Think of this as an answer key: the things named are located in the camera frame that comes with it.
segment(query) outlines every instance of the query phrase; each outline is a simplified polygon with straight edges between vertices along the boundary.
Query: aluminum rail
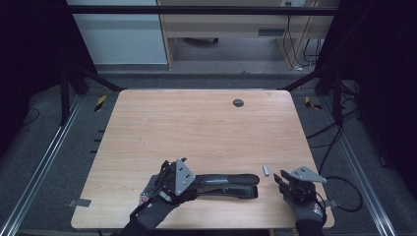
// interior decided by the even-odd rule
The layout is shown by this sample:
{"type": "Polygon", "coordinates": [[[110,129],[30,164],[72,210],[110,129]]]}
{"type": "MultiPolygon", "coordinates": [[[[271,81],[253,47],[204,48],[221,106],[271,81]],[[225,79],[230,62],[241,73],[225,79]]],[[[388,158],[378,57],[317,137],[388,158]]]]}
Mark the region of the aluminum rail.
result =
{"type": "Polygon", "coordinates": [[[34,200],[37,191],[40,189],[40,186],[42,185],[42,182],[46,174],[48,173],[49,168],[52,165],[52,162],[59,151],[59,148],[64,142],[65,137],[67,136],[71,126],[74,123],[74,119],[76,118],[80,110],[84,97],[81,95],[77,96],[76,98],[77,99],[73,102],[73,106],[71,109],[72,112],[70,114],[69,119],[63,126],[59,127],[41,162],[39,163],[33,175],[31,176],[30,182],[28,183],[21,198],[19,199],[12,213],[6,219],[6,222],[0,228],[1,236],[13,236],[18,232],[18,229],[22,224],[22,221],[24,220],[31,203],[34,200]]]}
{"type": "Polygon", "coordinates": [[[40,5],[39,8],[42,10],[69,11],[72,14],[338,16],[362,13],[362,9],[343,9],[337,7],[40,5]]]}

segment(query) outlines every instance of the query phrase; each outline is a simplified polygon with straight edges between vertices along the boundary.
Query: gray floor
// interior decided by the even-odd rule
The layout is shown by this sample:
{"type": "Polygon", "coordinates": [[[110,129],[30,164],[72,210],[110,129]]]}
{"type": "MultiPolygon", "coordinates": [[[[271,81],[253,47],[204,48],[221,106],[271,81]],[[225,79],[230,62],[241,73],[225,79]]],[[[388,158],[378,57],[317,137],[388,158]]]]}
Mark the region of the gray floor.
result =
{"type": "MultiPolygon", "coordinates": [[[[273,39],[221,38],[218,44],[184,39],[178,43],[172,71],[110,73],[102,76],[129,89],[277,89],[301,78],[308,70],[309,66],[303,71],[286,69],[273,39]]],[[[90,80],[89,84],[89,94],[83,96],[74,124],[21,224],[22,235],[96,235],[72,228],[70,222],[74,209],[67,206],[69,200],[77,199],[81,194],[94,160],[94,150],[99,147],[95,140],[102,137],[99,131],[105,129],[117,99],[117,92],[90,80]],[[107,95],[103,107],[100,112],[94,112],[95,104],[103,94],[107,95]]],[[[313,104],[326,105],[331,101],[327,96],[317,97],[313,90],[314,85],[315,82],[311,82],[292,92],[306,136],[331,123],[325,109],[316,110],[305,106],[305,96],[309,96],[313,104]]],[[[74,101],[78,100],[73,94],[71,97],[74,101]]],[[[37,111],[32,109],[26,120],[29,124],[22,127],[0,163],[1,224],[12,213],[59,128],[59,88],[54,87],[35,95],[30,107],[39,111],[38,117],[37,111]]],[[[344,112],[348,112],[355,109],[356,105],[348,101],[345,107],[344,112]]],[[[330,130],[309,140],[317,165],[320,165],[327,151],[327,147],[317,146],[328,145],[334,135],[335,131],[330,130]]],[[[417,235],[416,201],[395,170],[380,165],[379,153],[357,116],[344,122],[343,135],[369,178],[372,190],[381,202],[396,235],[417,235]]],[[[348,161],[349,157],[343,151],[340,139],[329,153],[323,175],[344,177],[358,184],[348,161]]],[[[359,202],[355,191],[343,182],[329,180],[325,188],[328,197],[338,200],[343,207],[356,207],[359,202]]],[[[369,204],[364,204],[354,213],[334,208],[332,212],[335,225],[325,233],[381,235],[376,226],[378,219],[372,214],[370,207],[369,204]]],[[[275,234],[293,233],[290,229],[276,229],[275,234]]]]}

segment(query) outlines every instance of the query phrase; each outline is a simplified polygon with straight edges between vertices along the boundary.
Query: wooden table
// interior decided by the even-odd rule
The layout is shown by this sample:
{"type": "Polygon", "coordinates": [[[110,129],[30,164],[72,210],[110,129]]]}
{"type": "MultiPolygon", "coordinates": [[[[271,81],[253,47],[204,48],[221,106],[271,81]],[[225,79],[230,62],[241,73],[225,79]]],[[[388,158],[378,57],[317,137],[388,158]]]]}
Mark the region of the wooden table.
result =
{"type": "MultiPolygon", "coordinates": [[[[288,91],[124,90],[81,195],[91,203],[77,206],[73,227],[124,227],[149,177],[164,160],[180,157],[198,175],[258,175],[259,197],[199,197],[172,211],[158,228],[292,228],[295,218],[272,173],[302,165],[317,172],[288,91]],[[236,107],[234,99],[244,105],[236,107]]],[[[321,184],[317,190],[326,198],[321,184]]],[[[332,227],[327,213],[325,227],[332,227]]]]}

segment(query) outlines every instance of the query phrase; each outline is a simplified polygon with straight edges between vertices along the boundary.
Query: cable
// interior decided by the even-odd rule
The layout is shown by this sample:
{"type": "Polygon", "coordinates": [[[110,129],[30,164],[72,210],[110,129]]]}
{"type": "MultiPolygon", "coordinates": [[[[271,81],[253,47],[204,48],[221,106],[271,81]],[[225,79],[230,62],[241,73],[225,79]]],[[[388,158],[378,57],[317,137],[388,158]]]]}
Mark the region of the cable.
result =
{"type": "Polygon", "coordinates": [[[325,202],[325,200],[323,199],[323,197],[319,193],[316,192],[316,195],[319,196],[319,198],[322,200],[322,203],[323,203],[323,204],[321,204],[316,199],[316,204],[322,209],[322,212],[323,212],[323,225],[325,225],[326,224],[326,221],[328,221],[328,214],[326,213],[326,202],[325,202]]]}
{"type": "MultiPolygon", "coordinates": [[[[351,111],[349,111],[349,112],[347,112],[346,114],[344,114],[343,115],[343,121],[346,121],[346,120],[348,120],[350,117],[350,115],[352,115],[352,114],[354,114],[355,112],[357,112],[358,111],[358,109],[353,109],[353,110],[351,110],[351,111]]],[[[313,135],[309,135],[309,136],[307,136],[306,137],[306,139],[307,140],[309,140],[309,139],[311,139],[311,138],[313,138],[313,137],[315,137],[315,136],[318,136],[318,135],[320,135],[320,134],[322,134],[322,133],[324,133],[324,132],[326,132],[327,130],[329,130],[331,127],[333,127],[333,126],[335,126],[337,123],[336,122],[333,122],[333,123],[331,123],[330,125],[328,125],[328,126],[326,126],[326,127],[324,127],[324,128],[322,128],[321,130],[319,130],[318,132],[316,132],[316,133],[314,133],[313,135]]]]}
{"type": "Polygon", "coordinates": [[[316,52],[316,54],[317,54],[317,58],[316,58],[316,60],[318,60],[319,61],[319,55],[320,55],[320,53],[322,52],[322,40],[319,38],[319,46],[318,46],[318,48],[319,48],[319,51],[318,52],[316,52]]]}
{"type": "Polygon", "coordinates": [[[315,70],[312,73],[305,75],[303,78],[301,78],[297,82],[292,83],[286,87],[277,88],[277,89],[293,91],[294,89],[297,89],[298,87],[304,85],[310,80],[315,79],[317,77],[320,78],[324,75],[324,73],[328,73],[328,71],[332,71],[334,67],[339,63],[339,59],[341,58],[341,56],[345,55],[344,50],[346,48],[346,44],[348,44],[351,37],[354,36],[355,31],[362,24],[365,17],[372,9],[372,6],[375,4],[376,0],[370,0],[369,2],[370,2],[369,6],[364,11],[364,14],[360,17],[360,19],[356,22],[356,24],[346,34],[346,37],[336,46],[336,48],[334,48],[330,56],[326,59],[326,61],[323,62],[323,64],[319,68],[315,68],[315,70]]]}
{"type": "Polygon", "coordinates": [[[343,126],[340,126],[336,132],[336,135],[334,136],[333,140],[331,141],[328,150],[326,151],[325,157],[322,160],[322,163],[320,164],[320,168],[319,168],[319,175],[322,174],[322,170],[323,170],[323,166],[325,166],[325,162],[328,159],[328,154],[331,151],[331,148],[333,147],[333,145],[335,144],[336,140],[338,139],[338,136],[341,135],[341,132],[343,131],[343,126]]]}
{"type": "Polygon", "coordinates": [[[321,146],[309,146],[309,148],[324,148],[324,147],[328,147],[330,145],[321,145],[321,146]]]}
{"type": "Polygon", "coordinates": [[[23,124],[23,125],[22,125],[22,127],[24,127],[24,126],[26,126],[26,125],[29,125],[29,124],[33,123],[35,120],[37,120],[37,118],[38,118],[38,117],[39,117],[39,115],[40,115],[40,111],[39,111],[38,109],[36,109],[36,108],[29,108],[29,110],[34,110],[34,111],[36,111],[36,112],[37,112],[36,117],[34,117],[31,121],[27,122],[26,124],[23,124]]]}
{"type": "MultiPolygon", "coordinates": [[[[287,52],[286,47],[285,47],[285,38],[286,38],[286,35],[287,35],[287,34],[288,34],[289,39],[290,39],[290,42],[291,42],[291,46],[292,46],[292,51],[293,51],[293,53],[294,53],[294,59],[295,59],[295,62],[296,62],[296,63],[298,63],[301,67],[306,67],[306,66],[309,66],[310,64],[302,64],[302,63],[300,63],[300,62],[298,61],[297,54],[295,53],[295,51],[296,51],[296,50],[295,50],[295,46],[294,46],[294,41],[292,40],[291,30],[290,30],[290,28],[289,28],[289,26],[290,26],[290,21],[291,21],[291,15],[288,15],[287,27],[286,27],[286,31],[285,31],[285,34],[284,34],[284,38],[283,38],[283,40],[282,40],[282,46],[284,47],[284,52],[285,52],[285,54],[286,54],[286,56],[287,56],[287,58],[288,58],[289,64],[290,64],[291,68],[294,68],[294,65],[292,64],[291,60],[289,60],[289,55],[288,55],[288,52],[287,52]]],[[[306,26],[304,27],[303,35],[304,35],[304,34],[306,33],[306,31],[307,31],[307,25],[308,25],[308,24],[306,24],[306,26]]]]}
{"type": "Polygon", "coordinates": [[[328,180],[329,179],[337,179],[337,180],[341,180],[343,182],[346,182],[348,185],[350,185],[356,191],[356,193],[358,193],[358,196],[359,196],[359,205],[356,208],[346,208],[346,207],[343,207],[343,206],[337,206],[337,208],[339,208],[339,209],[341,209],[343,211],[346,211],[346,212],[353,213],[353,212],[358,211],[362,207],[362,205],[364,203],[363,196],[362,196],[361,192],[359,191],[359,189],[355,185],[353,185],[350,181],[348,181],[347,179],[338,177],[338,176],[328,176],[328,177],[325,177],[325,178],[328,179],[328,180]]]}
{"type": "Polygon", "coordinates": [[[303,57],[304,57],[304,60],[308,61],[311,65],[312,63],[314,63],[314,64],[317,63],[317,61],[319,59],[320,48],[322,47],[322,43],[321,43],[321,39],[318,38],[317,39],[317,44],[316,44],[316,53],[315,54],[307,54],[307,47],[310,44],[310,40],[311,40],[311,38],[307,39],[306,46],[304,47],[304,50],[303,50],[303,57]],[[307,57],[315,57],[315,60],[309,60],[307,57]]]}
{"type": "Polygon", "coordinates": [[[356,104],[356,100],[355,100],[355,98],[354,97],[349,97],[349,98],[347,98],[346,100],[344,100],[340,105],[342,106],[342,108],[344,107],[343,105],[344,105],[344,103],[346,103],[346,102],[348,102],[348,101],[353,101],[355,104],[356,104]]]}
{"type": "Polygon", "coordinates": [[[345,85],[343,82],[341,82],[341,88],[342,88],[342,92],[347,93],[349,95],[357,96],[359,94],[359,92],[356,89],[345,85]]]}

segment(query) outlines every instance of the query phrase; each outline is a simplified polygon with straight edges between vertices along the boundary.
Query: black handle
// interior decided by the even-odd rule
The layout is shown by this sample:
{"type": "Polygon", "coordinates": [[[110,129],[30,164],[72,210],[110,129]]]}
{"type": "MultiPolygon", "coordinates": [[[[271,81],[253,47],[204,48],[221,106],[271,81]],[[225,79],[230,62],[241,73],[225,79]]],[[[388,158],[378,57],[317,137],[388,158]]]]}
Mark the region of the black handle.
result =
{"type": "Polygon", "coordinates": [[[201,186],[213,186],[213,185],[258,185],[260,178],[254,174],[237,174],[237,175],[224,175],[224,174],[208,174],[198,176],[201,186]]]}
{"type": "Polygon", "coordinates": [[[224,187],[219,189],[213,189],[204,191],[200,189],[199,196],[224,196],[233,197],[238,199],[256,199],[258,197],[257,186],[233,186],[224,187]]]}

